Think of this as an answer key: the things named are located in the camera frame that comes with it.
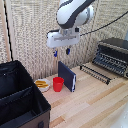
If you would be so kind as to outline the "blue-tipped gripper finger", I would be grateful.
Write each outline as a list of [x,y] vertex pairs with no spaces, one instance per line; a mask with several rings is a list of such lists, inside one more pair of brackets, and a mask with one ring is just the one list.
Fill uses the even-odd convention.
[[54,57],[57,57],[58,56],[58,50],[57,49],[53,49],[53,55],[54,55]]
[[67,55],[70,54],[70,49],[71,49],[71,47],[68,47],[68,48],[66,49],[66,54],[67,54]]

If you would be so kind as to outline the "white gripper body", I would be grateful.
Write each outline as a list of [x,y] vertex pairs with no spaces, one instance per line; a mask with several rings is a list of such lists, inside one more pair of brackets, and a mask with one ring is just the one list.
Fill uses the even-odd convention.
[[47,46],[56,48],[61,46],[74,45],[79,42],[80,34],[78,28],[57,29],[47,34]]

